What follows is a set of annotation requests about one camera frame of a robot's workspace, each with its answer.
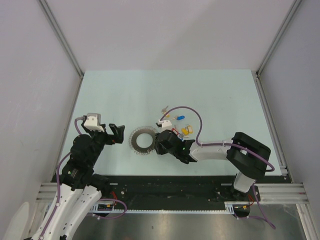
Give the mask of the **metal ring key organizer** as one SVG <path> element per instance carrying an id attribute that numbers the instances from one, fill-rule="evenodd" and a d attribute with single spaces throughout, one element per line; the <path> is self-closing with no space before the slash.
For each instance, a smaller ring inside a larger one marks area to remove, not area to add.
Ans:
<path id="1" fill-rule="evenodd" d="M 157 130 L 151 126 L 136 128 L 129 136 L 128 143 L 138 155 L 148 155 L 155 149 Z"/>

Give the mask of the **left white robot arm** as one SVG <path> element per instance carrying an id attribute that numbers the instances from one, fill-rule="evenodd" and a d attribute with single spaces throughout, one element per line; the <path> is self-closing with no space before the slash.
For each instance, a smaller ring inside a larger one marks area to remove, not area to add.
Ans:
<path id="1" fill-rule="evenodd" d="M 82 123 L 85 131 L 74 138 L 65 166 L 56 168 L 57 191 L 49 210 L 32 240 L 71 240 L 98 200 L 110 196 L 107 177 L 94 173 L 94 166 L 106 145 L 122 144 L 125 126 L 110 123 Z"/>

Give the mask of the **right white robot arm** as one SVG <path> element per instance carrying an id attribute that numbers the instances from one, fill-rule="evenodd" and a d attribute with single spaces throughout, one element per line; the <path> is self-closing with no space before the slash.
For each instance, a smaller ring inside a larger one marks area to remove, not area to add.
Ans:
<path id="1" fill-rule="evenodd" d="M 243 132 L 236 132 L 230 139 L 212 143 L 181 140 L 172 130 L 155 135 L 155 151 L 158 155 L 170 154 L 184 164 L 204 160 L 230 162 L 238 173 L 235 175 L 231 196 L 242 201 L 257 180 L 275 168 L 269 163 L 271 149 Z"/>

